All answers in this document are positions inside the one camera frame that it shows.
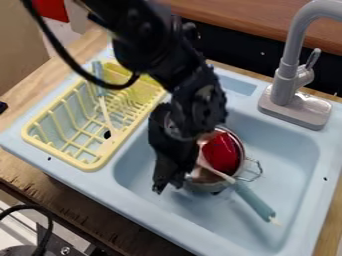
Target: wooden countertop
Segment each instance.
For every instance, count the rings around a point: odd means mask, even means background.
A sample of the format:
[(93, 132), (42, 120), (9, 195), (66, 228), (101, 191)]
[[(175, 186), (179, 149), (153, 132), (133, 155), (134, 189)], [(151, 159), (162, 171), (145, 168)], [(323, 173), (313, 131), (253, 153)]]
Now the wooden countertop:
[[(310, 0), (157, 0), (188, 19), (285, 41), (291, 19)], [(305, 46), (342, 55), (342, 23), (320, 19), (307, 32)]]
[[(69, 49), (80, 63), (102, 50), (107, 43), (106, 33), (92, 29)], [(271, 78), (231, 66), (215, 63), (223, 68), (258, 79)], [(57, 57), (37, 69), (22, 82), (0, 97), (9, 109), (0, 116), (0, 131), (41, 100), (70, 73)], [(309, 93), (342, 102), (341, 98), (306, 90)], [(127, 256), (191, 255), (185, 250), (121, 217), (80, 193), (49, 178), (40, 170), (0, 149), (0, 189), (22, 199), (36, 202), (59, 218), (96, 238), (110, 248)], [(339, 181), (325, 225), (316, 247), (316, 256), (335, 256), (342, 233), (342, 180)]]

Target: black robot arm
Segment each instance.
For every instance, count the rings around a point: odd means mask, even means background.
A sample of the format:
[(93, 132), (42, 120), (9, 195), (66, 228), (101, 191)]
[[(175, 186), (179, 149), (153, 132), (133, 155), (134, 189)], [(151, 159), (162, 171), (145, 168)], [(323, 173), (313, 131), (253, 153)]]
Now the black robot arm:
[[(26, 6), (31, 2), (22, 1)], [(76, 2), (111, 33), (117, 60), (134, 74), (130, 82), (145, 73), (172, 94), (171, 102), (159, 105), (149, 118), (149, 143), (157, 155), (153, 189), (161, 193), (168, 183), (181, 187), (196, 163), (198, 137), (227, 117), (218, 78), (191, 45), (198, 37), (195, 26), (182, 25), (178, 16), (153, 1)]]

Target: yellow dish rack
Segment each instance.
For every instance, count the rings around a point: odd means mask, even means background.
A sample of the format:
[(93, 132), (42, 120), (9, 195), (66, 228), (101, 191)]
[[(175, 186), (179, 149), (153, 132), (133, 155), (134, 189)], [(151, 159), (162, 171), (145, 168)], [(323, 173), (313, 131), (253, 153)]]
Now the yellow dish rack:
[[(131, 74), (115, 61), (102, 62), (102, 67), (104, 79), (112, 83), (124, 83)], [(96, 88), (80, 79), (22, 128), (22, 138), (82, 171), (96, 171), (165, 95), (149, 76), (128, 89), (107, 90), (105, 101), (115, 134), (105, 138), (109, 127)]]

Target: cable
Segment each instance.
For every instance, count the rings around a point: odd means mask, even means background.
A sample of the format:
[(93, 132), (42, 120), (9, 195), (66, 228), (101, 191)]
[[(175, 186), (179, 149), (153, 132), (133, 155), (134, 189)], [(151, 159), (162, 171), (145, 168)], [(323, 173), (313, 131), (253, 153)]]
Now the cable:
[(46, 245), (52, 235), (53, 222), (51, 213), (39, 205), (16, 205), (0, 213), (0, 221), (3, 220), (6, 216), (10, 215), (12, 212), (20, 210), (36, 210), (48, 219), (48, 228), (45, 232), (45, 235), (40, 243), (37, 245), (37, 249), (32, 254), (32, 256), (43, 256), (45, 254)]
[(63, 47), (63, 45), (60, 43), (60, 41), (57, 39), (57, 37), (52, 33), (50, 28), (47, 26), (43, 18), (39, 15), (38, 11), (35, 9), (35, 7), (32, 4), (31, 0), (21, 0), (24, 7), (27, 9), (27, 11), (31, 14), (32, 18), (38, 23), (41, 30), (44, 32), (48, 40), (50, 41), (53, 48), (56, 50), (58, 55), (65, 61), (66, 64), (69, 65), (71, 69), (73, 69), (77, 74), (84, 77), (86, 80), (90, 81), (93, 84), (96, 84), (100, 87), (111, 89), (111, 90), (122, 90), (130, 87), (132, 84), (134, 84), (140, 77), (137, 73), (132, 73), (132, 76), (125, 84), (111, 84), (107, 83), (101, 79), (98, 79), (97, 77), (93, 76), (86, 70), (84, 70), (67, 52), (67, 50)]

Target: orange object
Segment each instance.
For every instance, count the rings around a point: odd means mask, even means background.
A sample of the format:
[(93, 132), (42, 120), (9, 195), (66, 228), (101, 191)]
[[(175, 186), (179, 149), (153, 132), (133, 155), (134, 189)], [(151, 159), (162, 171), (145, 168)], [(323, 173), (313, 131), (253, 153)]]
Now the orange object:
[(217, 134), (202, 147), (207, 162), (216, 170), (233, 175), (239, 165), (235, 142), (227, 133)]
[(41, 16), (69, 22), (63, 0), (33, 0), (33, 3)]

